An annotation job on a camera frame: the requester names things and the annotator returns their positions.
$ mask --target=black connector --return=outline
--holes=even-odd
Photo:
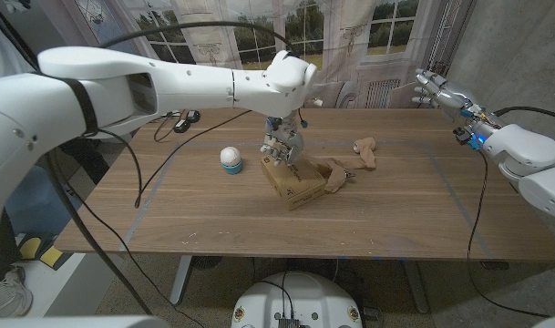
[[[456,135],[456,140],[459,145],[465,145],[471,140],[471,135],[469,132],[465,131],[463,128],[456,128],[453,130],[453,134]]]
[[[200,120],[200,112],[198,110],[191,110],[186,116],[186,120],[190,123],[196,123]]]
[[[184,133],[188,131],[188,128],[190,128],[190,122],[185,119],[181,119],[180,122],[174,126],[174,132]]]

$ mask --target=shoe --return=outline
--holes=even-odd
[[[32,292],[24,287],[26,272],[14,267],[0,281],[0,318],[12,318],[26,314],[32,306]]]

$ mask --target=small cardboard box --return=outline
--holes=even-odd
[[[291,166],[274,166],[274,159],[261,159],[262,172],[281,197],[287,210],[298,208],[325,194],[325,179],[307,159]]]

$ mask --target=black strap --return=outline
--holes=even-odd
[[[32,74],[37,74],[41,77],[50,77],[59,81],[65,82],[78,100],[78,104],[83,112],[83,117],[85,118],[85,125],[87,126],[87,130],[83,134],[83,137],[92,137],[98,133],[98,123],[97,123],[97,116],[95,115],[95,109],[93,108],[93,103],[91,102],[91,98],[88,95],[85,86],[83,86],[80,81],[75,80],[74,78],[61,78],[61,77],[51,77],[42,72],[36,71],[32,72]]]

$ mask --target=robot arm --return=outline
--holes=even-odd
[[[42,155],[93,126],[120,135],[172,110],[247,108],[283,122],[266,129],[264,146],[273,156],[291,164],[303,150],[292,113],[317,67],[285,51],[266,71],[171,64],[91,47],[50,49],[38,62],[44,75],[0,78],[0,215]]]
[[[48,76],[80,81],[100,109],[98,125],[118,135],[172,110],[246,108],[282,122],[266,128],[263,151],[287,164],[303,152],[293,111],[303,105],[317,67],[286,51],[265,71],[167,63],[82,46],[49,49],[38,61]]]
[[[454,120],[459,115],[467,118],[453,131],[457,141],[485,151],[528,203],[555,217],[553,139],[486,114],[471,93],[433,72],[418,69],[416,81],[422,96],[414,102],[441,108]]]

